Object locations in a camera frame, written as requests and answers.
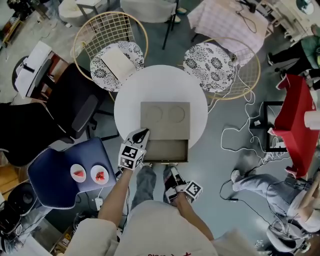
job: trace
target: table with checkered tablecloth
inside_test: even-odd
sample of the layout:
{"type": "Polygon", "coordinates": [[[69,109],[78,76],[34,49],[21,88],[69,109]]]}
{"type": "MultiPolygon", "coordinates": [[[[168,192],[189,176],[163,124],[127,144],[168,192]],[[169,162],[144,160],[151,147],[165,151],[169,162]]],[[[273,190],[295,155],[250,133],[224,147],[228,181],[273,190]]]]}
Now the table with checkered tablecloth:
{"type": "MultiPolygon", "coordinates": [[[[268,21],[259,12],[251,13],[235,0],[204,0],[188,15],[191,28],[210,38],[228,37],[241,41],[257,53],[264,44],[268,21]]],[[[235,40],[219,40],[219,44],[236,53],[244,47],[235,40]]]]}

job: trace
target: white shirt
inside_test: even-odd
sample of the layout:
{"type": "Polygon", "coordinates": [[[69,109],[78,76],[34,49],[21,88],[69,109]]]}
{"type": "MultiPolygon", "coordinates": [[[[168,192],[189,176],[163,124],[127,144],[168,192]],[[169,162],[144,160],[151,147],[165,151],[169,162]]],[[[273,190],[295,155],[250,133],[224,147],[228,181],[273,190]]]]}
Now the white shirt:
{"type": "Polygon", "coordinates": [[[86,219],[79,224],[65,256],[256,256],[257,251],[241,237],[227,235],[209,241],[183,218],[177,208],[159,201],[139,204],[117,242],[114,223],[86,219]]]}
{"type": "Polygon", "coordinates": [[[314,233],[320,230],[320,200],[319,198],[314,198],[311,201],[313,212],[307,221],[303,221],[298,214],[298,208],[307,191],[302,190],[292,201],[287,215],[297,221],[301,227],[310,233],[314,233]]]}

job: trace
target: watermelon slice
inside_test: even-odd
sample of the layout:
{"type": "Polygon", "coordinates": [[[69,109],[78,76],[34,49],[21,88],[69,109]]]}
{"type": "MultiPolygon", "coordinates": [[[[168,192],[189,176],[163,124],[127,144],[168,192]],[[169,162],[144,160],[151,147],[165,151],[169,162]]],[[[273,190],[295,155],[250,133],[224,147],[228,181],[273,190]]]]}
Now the watermelon slice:
{"type": "Polygon", "coordinates": [[[84,173],[83,170],[77,170],[73,174],[78,176],[78,177],[84,177],[85,176],[85,173],[84,173]]]}
{"type": "Polygon", "coordinates": [[[105,173],[100,171],[95,176],[96,181],[104,181],[105,180],[105,173]]]}

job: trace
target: white marker cube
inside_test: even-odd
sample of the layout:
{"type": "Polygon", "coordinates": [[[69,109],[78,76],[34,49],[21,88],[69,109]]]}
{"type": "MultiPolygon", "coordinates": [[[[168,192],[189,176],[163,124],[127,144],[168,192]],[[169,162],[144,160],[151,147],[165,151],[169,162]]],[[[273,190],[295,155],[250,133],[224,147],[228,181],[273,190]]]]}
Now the white marker cube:
{"type": "Polygon", "coordinates": [[[118,166],[134,171],[143,161],[146,151],[131,145],[121,144],[118,166]]]}
{"type": "Polygon", "coordinates": [[[194,180],[192,180],[188,183],[183,192],[186,194],[187,197],[194,201],[197,200],[197,198],[201,195],[202,191],[202,186],[200,186],[194,180]]]}

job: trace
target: paper roll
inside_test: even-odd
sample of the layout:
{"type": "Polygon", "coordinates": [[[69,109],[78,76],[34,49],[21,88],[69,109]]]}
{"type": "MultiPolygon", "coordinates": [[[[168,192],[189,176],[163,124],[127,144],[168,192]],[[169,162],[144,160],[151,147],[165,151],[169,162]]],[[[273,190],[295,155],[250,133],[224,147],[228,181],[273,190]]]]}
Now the paper roll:
{"type": "Polygon", "coordinates": [[[320,130],[320,111],[307,111],[304,113],[305,127],[310,130],[320,130]]]}

